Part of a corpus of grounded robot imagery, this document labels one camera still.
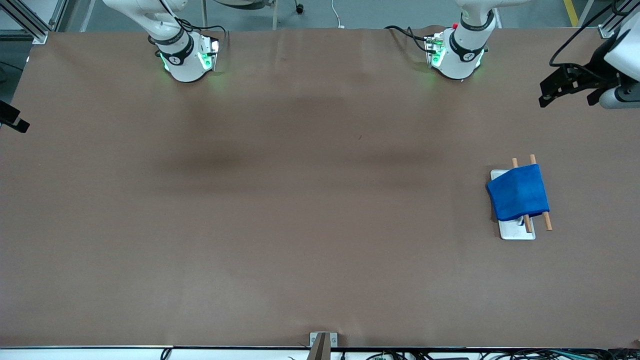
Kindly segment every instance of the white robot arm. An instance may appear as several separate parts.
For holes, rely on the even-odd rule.
[[[540,83],[542,108],[560,96],[587,89],[594,89],[587,95],[589,105],[640,108],[640,12],[629,14],[628,21],[593,53],[589,63],[554,66],[557,70]]]
[[[532,0],[455,0],[462,9],[460,23],[430,38],[428,62],[444,76],[464,79],[480,66],[486,41],[495,29],[494,8],[516,6]]]
[[[218,55],[217,39],[187,31],[174,12],[188,0],[103,0],[104,3],[137,22],[160,49],[164,68],[178,81],[200,79],[213,70]]]

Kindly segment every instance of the brown paper surface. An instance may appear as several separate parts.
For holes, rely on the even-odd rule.
[[[0,345],[637,346],[639,112],[539,108],[572,31],[498,30],[464,82],[389,31],[232,33],[190,84],[51,34],[0,131]],[[484,186],[529,154],[554,231],[504,241]]]

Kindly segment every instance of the white plate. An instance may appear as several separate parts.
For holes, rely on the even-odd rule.
[[[509,170],[491,170],[491,180],[504,174]],[[500,237],[504,240],[535,240],[536,230],[533,227],[533,221],[531,221],[531,233],[527,232],[524,226],[524,218],[520,217],[510,221],[498,220],[498,226],[500,227]]]

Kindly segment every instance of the wooden dowel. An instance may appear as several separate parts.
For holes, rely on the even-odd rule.
[[[518,158],[512,158],[511,159],[511,164],[513,165],[514,168],[518,167]],[[533,233],[533,228],[531,227],[531,219],[529,218],[528,215],[524,216],[524,227],[525,229],[527,229],[528,233]]]
[[[551,227],[551,218],[549,217],[549,212],[545,211],[544,213],[542,213],[542,216],[545,217],[545,225],[547,226],[547,231],[551,231],[554,228]]]
[[[531,159],[532,164],[537,164],[536,156],[534,154],[529,155],[529,159]],[[547,231],[551,231],[554,228],[551,226],[551,217],[549,216],[549,212],[545,211],[542,213],[542,216],[545,218],[545,225],[547,227]]]

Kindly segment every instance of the blue towel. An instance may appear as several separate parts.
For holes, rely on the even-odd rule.
[[[513,168],[486,185],[500,221],[549,211],[547,192],[538,164]]]

